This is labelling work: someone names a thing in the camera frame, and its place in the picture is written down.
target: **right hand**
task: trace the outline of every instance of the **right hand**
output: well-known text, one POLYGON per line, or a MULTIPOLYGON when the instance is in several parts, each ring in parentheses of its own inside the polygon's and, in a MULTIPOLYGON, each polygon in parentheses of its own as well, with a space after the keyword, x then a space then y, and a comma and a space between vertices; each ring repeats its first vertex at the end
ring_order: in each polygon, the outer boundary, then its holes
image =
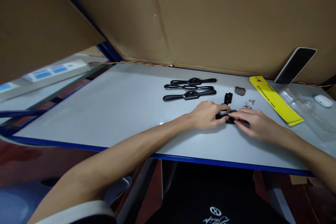
POLYGON ((295 134, 290 129, 277 124, 267 117, 261 110, 241 108, 238 112, 230 113, 229 116, 235 118, 234 123, 247 135, 263 142, 285 147, 286 140, 295 134), (244 121, 248 121, 250 127, 243 124, 244 121))

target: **yellow packaging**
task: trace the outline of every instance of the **yellow packaging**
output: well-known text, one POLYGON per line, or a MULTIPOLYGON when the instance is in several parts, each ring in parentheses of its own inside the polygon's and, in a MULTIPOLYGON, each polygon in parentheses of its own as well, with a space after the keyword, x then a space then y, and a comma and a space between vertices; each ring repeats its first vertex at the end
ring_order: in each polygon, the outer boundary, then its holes
POLYGON ((304 121, 289 105, 287 105, 262 76, 250 77, 250 82, 289 127, 304 121))

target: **black metal tool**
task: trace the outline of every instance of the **black metal tool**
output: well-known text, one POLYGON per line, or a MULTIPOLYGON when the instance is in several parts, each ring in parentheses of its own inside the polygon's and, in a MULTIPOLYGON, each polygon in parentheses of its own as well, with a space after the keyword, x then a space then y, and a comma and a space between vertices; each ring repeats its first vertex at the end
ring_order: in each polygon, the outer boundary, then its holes
POLYGON ((198 93, 196 91, 188 91, 185 94, 182 95, 167 95, 163 97, 163 100, 166 101, 170 101, 170 100, 176 100, 176 99, 184 99, 184 100, 192 100, 192 99, 198 99, 200 96, 204 96, 204 95, 215 95, 217 92, 216 90, 208 90, 208 91, 204 91, 201 93, 198 93))
POLYGON ((232 93, 226 93, 224 97, 224 104, 229 105, 232 102, 232 93))
MULTIPOLYGON (((222 111, 220 111, 220 112, 221 112, 220 114, 217 114, 217 115, 216 115, 216 119, 221 119, 221 118, 224 117, 224 116, 228 116, 229 119, 226 120, 225 123, 228 123, 228 124, 234 124, 234 123, 235 123, 235 122, 234 122, 235 118, 229 116, 229 114, 232 113, 232 112, 237 112, 237 110, 227 110, 227 111, 222 110, 222 111)), ((250 123, 249 123, 248 121, 244 121, 243 124, 245 124, 247 127, 251 127, 251 125, 250 125, 250 123)))
POLYGON ((184 85, 184 86, 178 86, 178 85, 165 85, 164 88, 167 89, 173 89, 173 88, 177 88, 177 89, 187 89, 187 90, 194 90, 194 89, 207 89, 207 90, 213 90, 214 87, 213 86, 195 86, 195 85, 184 85))
MULTIPOLYGON (((216 115, 216 119, 221 119, 224 116, 229 116, 229 114, 232 112, 237 112, 237 110, 222 110, 220 111, 220 114, 216 115)), ((234 124, 234 120, 235 119, 233 117, 229 117, 229 119, 225 123, 234 124)))
POLYGON ((176 85, 176 84, 188 84, 188 85, 201 85, 202 83, 206 82, 217 82, 217 79, 205 79, 201 80, 198 78, 191 78, 190 80, 172 80, 170 84, 176 85))

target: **left hand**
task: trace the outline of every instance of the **left hand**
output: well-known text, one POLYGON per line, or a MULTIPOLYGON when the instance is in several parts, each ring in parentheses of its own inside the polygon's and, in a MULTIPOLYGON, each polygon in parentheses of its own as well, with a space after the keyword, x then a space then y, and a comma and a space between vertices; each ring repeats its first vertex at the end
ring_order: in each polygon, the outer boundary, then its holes
POLYGON ((200 104, 187 116, 190 118, 192 128, 201 130, 216 128, 220 124, 224 124, 228 120, 228 116, 216 119, 216 114, 221 110, 230 110, 226 104, 215 104, 212 101, 201 101, 200 104))

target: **plastic blister pack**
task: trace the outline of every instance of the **plastic blister pack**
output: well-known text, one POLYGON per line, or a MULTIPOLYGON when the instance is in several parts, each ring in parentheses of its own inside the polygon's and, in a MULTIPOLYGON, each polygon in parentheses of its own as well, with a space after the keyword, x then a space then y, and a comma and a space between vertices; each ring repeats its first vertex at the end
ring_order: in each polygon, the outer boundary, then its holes
POLYGON ((288 86, 280 88, 277 92, 322 141, 336 140, 336 128, 316 113, 316 102, 313 99, 304 98, 288 86))

